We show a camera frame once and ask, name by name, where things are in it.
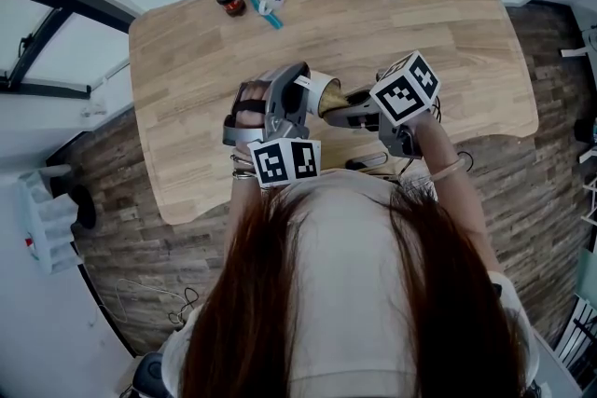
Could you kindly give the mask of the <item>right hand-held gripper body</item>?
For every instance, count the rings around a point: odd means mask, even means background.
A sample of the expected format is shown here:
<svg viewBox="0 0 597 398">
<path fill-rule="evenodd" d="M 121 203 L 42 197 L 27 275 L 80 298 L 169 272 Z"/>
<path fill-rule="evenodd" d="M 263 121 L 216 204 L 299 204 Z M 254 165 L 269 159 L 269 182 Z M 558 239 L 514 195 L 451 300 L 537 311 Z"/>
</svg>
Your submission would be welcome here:
<svg viewBox="0 0 597 398">
<path fill-rule="evenodd" d="M 369 91 L 369 97 L 380 110 L 379 139 L 391 156 L 422 157 L 415 134 L 406 123 L 431 110 L 440 86 L 431 66 L 415 50 L 394 62 Z"/>
</svg>

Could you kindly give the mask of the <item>person's left hand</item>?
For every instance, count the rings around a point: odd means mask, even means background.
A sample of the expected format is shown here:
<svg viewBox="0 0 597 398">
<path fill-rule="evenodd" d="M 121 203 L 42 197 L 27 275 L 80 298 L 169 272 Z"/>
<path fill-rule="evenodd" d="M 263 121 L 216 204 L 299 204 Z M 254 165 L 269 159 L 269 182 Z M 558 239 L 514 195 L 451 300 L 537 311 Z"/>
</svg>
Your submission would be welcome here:
<svg viewBox="0 0 597 398">
<path fill-rule="evenodd" d="M 239 129 L 261 128 L 264 123 L 265 115 L 260 112 L 242 110 L 239 106 L 247 101 L 266 101 L 269 98 L 269 83 L 261 81 L 250 81 L 240 92 L 238 102 L 236 102 L 235 127 Z"/>
</svg>

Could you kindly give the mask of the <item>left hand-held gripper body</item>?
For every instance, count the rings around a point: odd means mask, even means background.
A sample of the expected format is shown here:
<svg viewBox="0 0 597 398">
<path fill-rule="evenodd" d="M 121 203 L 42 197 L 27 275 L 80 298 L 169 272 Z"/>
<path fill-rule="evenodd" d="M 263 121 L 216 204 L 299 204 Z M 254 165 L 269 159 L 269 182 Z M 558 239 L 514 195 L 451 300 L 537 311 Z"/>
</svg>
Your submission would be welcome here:
<svg viewBox="0 0 597 398">
<path fill-rule="evenodd" d="M 223 144 L 237 177 L 255 177 L 262 188 L 291 185 L 320 175 L 321 143 L 309 138 L 309 129 L 284 117 L 266 113 L 266 101 L 239 104 L 242 110 L 265 115 L 261 128 L 235 127 L 235 104 L 223 125 Z"/>
</svg>

